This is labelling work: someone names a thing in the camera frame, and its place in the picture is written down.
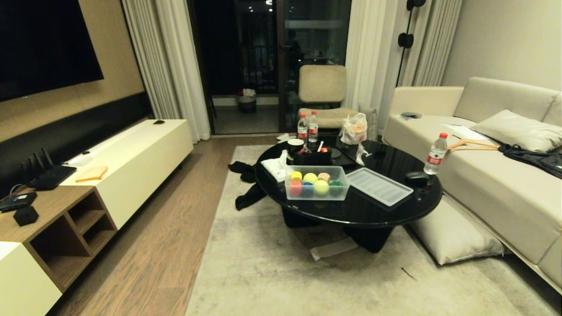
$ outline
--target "beige sofa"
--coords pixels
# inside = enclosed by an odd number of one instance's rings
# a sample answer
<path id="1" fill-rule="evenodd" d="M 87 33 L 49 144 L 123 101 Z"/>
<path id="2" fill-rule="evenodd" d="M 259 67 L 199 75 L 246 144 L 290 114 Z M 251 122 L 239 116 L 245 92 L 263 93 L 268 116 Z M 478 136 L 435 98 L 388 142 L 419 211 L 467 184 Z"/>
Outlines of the beige sofa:
<path id="1" fill-rule="evenodd" d="M 562 126 L 560 100 L 559 91 L 485 78 L 465 88 L 396 88 L 383 140 L 425 161 L 440 132 L 455 134 L 443 124 L 471 127 L 508 109 Z M 405 120 L 407 111 L 423 116 Z M 499 151 L 449 152 L 438 177 L 447 195 L 562 294 L 561 179 Z"/>

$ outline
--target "black round coffee table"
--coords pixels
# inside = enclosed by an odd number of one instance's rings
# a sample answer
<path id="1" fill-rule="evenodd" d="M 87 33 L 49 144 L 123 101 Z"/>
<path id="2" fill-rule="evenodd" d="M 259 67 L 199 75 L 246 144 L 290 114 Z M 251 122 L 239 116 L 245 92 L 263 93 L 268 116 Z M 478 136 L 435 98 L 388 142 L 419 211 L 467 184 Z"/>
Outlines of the black round coffee table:
<path id="1" fill-rule="evenodd" d="M 321 140 L 329 147 L 336 147 L 335 137 Z M 371 141 L 364 142 L 366 151 L 371 153 L 363 158 L 365 167 L 412 188 L 412 194 L 390 207 L 354 187 L 350 187 L 344 201 L 287 200 L 284 183 L 277 183 L 260 163 L 278 158 L 286 146 L 286 143 L 277 144 L 260 156 L 256 164 L 256 179 L 265 193 L 281 205 L 288 227 L 308 227 L 321 222 L 341 224 L 359 245 L 371 252 L 379 252 L 395 226 L 426 216 L 441 200 L 442 189 L 437 177 L 431 176 L 423 187 L 406 181 L 406 173 L 423 170 L 421 161 L 401 150 Z M 348 163 L 344 168 L 346 173 L 361 168 L 349 164 L 350 158 L 355 156 L 356 146 L 340 150 L 344 155 L 335 161 L 335 165 Z"/>

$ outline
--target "beige wall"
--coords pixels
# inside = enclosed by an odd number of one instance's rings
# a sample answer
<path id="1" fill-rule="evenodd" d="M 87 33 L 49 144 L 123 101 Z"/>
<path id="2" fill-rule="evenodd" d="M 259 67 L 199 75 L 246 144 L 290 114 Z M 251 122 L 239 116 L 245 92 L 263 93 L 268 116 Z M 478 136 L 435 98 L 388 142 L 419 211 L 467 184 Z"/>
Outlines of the beige wall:
<path id="1" fill-rule="evenodd" d="M 119 0 L 79 0 L 104 80 L 0 102 L 0 141 L 143 92 Z"/>
<path id="2" fill-rule="evenodd" d="M 464 0 L 442 85 L 469 77 L 561 89 L 560 0 Z"/>

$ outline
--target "gray rug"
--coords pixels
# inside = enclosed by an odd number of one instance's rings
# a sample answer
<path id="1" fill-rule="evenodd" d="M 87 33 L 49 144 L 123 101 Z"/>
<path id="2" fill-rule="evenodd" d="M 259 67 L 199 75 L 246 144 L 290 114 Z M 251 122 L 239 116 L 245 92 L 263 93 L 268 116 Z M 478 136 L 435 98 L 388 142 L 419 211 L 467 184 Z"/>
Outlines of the gray rug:
<path id="1" fill-rule="evenodd" d="M 237 147 L 233 161 L 267 148 Z M 268 197 L 236 211 L 250 186 L 229 173 L 186 315 L 560 314 L 560 295 L 517 257 L 441 267 L 403 227 L 378 254 L 314 261 L 309 249 L 345 238 L 341 228 L 289 229 Z"/>

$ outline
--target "black tv screen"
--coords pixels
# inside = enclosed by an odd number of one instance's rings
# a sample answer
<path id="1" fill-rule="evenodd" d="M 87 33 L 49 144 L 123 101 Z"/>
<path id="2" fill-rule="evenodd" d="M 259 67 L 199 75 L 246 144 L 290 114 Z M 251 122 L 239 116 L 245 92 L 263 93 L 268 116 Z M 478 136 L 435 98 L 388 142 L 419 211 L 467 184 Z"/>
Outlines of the black tv screen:
<path id="1" fill-rule="evenodd" d="M 0 0 L 0 101 L 100 79 L 78 0 Z"/>

